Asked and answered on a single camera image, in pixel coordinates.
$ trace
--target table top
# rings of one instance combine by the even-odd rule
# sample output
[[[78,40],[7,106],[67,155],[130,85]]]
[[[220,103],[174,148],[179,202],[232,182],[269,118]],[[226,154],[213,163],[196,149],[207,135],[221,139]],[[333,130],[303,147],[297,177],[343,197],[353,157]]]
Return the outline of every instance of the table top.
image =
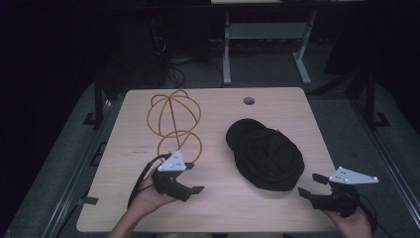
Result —
[[[174,90],[133,90],[127,93],[98,172],[89,190],[96,205],[84,204],[77,228],[82,232],[108,232],[118,222],[136,180],[146,163],[157,154],[161,137],[148,127],[151,99]],[[329,176],[335,169],[309,103],[300,88],[186,89],[191,100],[183,100],[193,115],[201,118],[192,132],[202,143],[195,167],[177,180],[189,187],[204,185],[200,194],[176,201],[145,217],[136,227],[143,232],[317,232],[335,230],[331,221],[299,196],[301,186],[314,193],[330,194],[329,187],[312,180],[312,174]],[[255,103],[247,105],[244,98]],[[178,130],[190,128],[194,120],[179,103],[172,103]],[[160,109],[151,111],[156,130]],[[165,110],[161,130],[172,128]],[[239,173],[225,141],[228,128],[237,120],[253,118],[278,129],[302,153],[305,171],[291,191],[268,191],[253,186]],[[176,142],[162,143],[162,153],[176,151]],[[199,143],[190,137],[182,153],[187,162],[198,153]]]

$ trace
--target vr tracker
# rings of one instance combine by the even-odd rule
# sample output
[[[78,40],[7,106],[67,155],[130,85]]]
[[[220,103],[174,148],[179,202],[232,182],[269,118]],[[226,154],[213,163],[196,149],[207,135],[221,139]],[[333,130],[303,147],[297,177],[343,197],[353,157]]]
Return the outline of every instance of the vr tracker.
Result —
[[[361,194],[352,184],[376,183],[377,177],[365,176],[339,167],[331,176],[324,177],[312,174],[314,181],[329,184],[332,193],[330,195],[312,194],[310,191],[298,187],[299,195],[308,199],[314,209],[337,211],[342,217],[353,215],[360,207],[368,216],[372,234],[376,230],[376,215],[372,215],[369,209],[361,202]]]
[[[146,165],[145,169],[140,174],[136,185],[133,187],[127,207],[130,207],[136,195],[142,191],[139,190],[139,186],[151,169],[153,163],[158,159],[165,159],[165,162],[157,167],[152,174],[152,179],[154,181],[154,187],[160,194],[169,195],[185,202],[192,194],[198,194],[204,189],[204,186],[194,186],[190,188],[176,181],[176,178],[183,172],[191,170],[194,167],[193,163],[184,162],[182,153],[178,150],[173,155],[171,153],[160,155]]]

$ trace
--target round hole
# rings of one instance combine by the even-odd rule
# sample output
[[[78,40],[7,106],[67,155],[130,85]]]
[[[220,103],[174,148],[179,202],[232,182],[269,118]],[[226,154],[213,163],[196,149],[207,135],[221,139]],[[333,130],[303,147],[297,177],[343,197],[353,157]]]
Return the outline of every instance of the round hole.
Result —
[[[244,98],[244,103],[247,105],[253,105],[254,103],[256,103],[256,100],[251,97],[246,97]]]

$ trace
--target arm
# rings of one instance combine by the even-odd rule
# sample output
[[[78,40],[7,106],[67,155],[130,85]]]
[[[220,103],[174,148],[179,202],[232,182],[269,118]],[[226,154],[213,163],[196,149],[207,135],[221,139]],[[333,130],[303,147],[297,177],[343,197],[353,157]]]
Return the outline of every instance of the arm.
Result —
[[[175,198],[171,196],[162,195],[157,192],[153,187],[153,180],[151,174],[149,174],[140,185],[139,189],[146,188],[151,185],[151,187],[146,188],[141,191],[136,198],[134,198],[132,204],[126,213],[112,229],[111,233],[108,235],[108,238],[122,238],[130,237],[133,233],[133,230],[136,228],[136,225],[139,221],[151,214],[152,212],[158,210],[161,206],[176,201]]]
[[[336,225],[337,229],[345,238],[371,238],[371,228],[368,216],[358,207],[355,213],[349,217],[341,217],[335,211],[323,211]]]

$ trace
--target baseball cap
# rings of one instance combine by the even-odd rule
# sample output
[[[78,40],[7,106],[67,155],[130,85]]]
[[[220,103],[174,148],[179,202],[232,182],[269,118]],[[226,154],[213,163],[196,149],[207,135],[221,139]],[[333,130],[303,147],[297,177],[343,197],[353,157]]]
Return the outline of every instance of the baseball cap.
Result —
[[[226,142],[239,172],[262,189],[292,190],[305,168],[302,154],[293,142],[254,119],[232,124]]]

